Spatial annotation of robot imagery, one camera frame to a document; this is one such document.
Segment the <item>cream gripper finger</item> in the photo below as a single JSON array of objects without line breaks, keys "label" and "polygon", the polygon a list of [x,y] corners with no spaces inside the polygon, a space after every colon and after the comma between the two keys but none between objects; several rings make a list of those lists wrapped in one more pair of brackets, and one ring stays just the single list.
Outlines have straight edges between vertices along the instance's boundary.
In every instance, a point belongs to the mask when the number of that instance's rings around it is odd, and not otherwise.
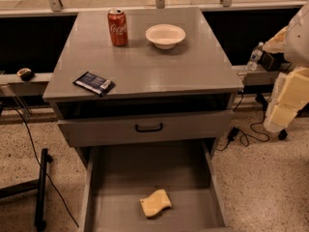
[{"label": "cream gripper finger", "polygon": [[277,104],[273,107],[269,120],[274,125],[287,127],[295,116],[296,111],[293,108]]},{"label": "cream gripper finger", "polygon": [[279,104],[300,110],[309,102],[309,69],[298,67],[290,72],[277,99]]}]

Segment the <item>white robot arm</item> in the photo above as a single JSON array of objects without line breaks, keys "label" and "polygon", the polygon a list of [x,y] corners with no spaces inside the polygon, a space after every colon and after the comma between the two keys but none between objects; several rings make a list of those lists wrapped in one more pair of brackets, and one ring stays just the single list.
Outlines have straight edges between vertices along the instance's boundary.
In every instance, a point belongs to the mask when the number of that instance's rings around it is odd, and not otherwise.
[{"label": "white robot arm", "polygon": [[280,73],[267,107],[264,128],[270,132],[286,129],[297,112],[309,102],[309,2],[263,46],[267,53],[283,53],[295,68]]}]

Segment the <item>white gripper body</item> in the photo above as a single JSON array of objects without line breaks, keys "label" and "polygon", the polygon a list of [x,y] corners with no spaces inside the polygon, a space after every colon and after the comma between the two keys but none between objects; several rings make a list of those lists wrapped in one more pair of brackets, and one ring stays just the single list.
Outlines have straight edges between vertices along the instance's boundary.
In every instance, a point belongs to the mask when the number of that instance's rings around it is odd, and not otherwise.
[{"label": "white gripper body", "polygon": [[[284,84],[286,82],[287,75],[285,73],[280,73],[278,77],[276,78],[274,82],[274,86],[272,89],[272,93],[270,96],[270,102],[269,104],[273,107],[275,105],[279,105],[277,99],[279,98],[279,95],[281,91],[283,90]],[[285,129],[286,127],[277,126],[271,123],[271,121],[268,119],[266,122],[264,122],[264,128],[266,131],[269,132],[280,132],[281,130]]]}]

